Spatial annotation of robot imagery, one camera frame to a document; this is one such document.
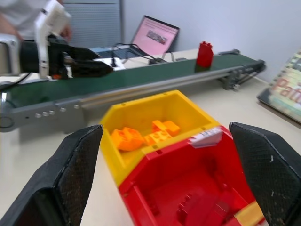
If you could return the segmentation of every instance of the gray cabinet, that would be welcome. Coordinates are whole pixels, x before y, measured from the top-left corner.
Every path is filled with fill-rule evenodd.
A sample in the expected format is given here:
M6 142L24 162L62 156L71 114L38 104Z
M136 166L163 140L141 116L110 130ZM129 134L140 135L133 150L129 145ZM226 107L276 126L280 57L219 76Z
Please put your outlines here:
M119 0L65 0L71 14L73 38L77 47L109 47L121 41Z

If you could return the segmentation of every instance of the hand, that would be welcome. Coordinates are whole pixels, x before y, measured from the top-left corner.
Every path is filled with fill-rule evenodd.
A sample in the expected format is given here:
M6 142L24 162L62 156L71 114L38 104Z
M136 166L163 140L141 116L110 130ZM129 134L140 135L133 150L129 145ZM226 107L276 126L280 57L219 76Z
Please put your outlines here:
M0 15L0 33L12 34L15 35L19 40L23 40L16 28L2 15Z
M71 30L71 27L70 25L67 25L62 33L61 33L61 36L65 39L67 39L67 42L70 42L71 41L71 38L72 38L72 30Z

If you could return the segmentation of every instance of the pink screen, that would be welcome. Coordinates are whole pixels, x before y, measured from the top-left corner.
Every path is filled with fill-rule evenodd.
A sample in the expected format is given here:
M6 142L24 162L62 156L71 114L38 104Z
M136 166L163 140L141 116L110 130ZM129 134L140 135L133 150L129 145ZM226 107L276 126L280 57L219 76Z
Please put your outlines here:
M144 18L133 44L150 55L163 54L169 49L177 32L177 29L168 25Z

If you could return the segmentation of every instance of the yellow bin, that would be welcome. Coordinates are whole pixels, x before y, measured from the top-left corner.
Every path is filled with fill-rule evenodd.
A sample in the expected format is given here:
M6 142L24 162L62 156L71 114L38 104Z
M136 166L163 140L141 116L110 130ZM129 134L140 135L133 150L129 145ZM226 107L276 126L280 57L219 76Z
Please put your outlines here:
M114 129L129 127L146 136L152 133L152 122L155 120L173 121L180 127L179 134L159 144L145 145L132 152L119 151L113 145L110 134ZM104 127L100 148L117 186L146 154L220 125L177 90L113 105L100 123Z

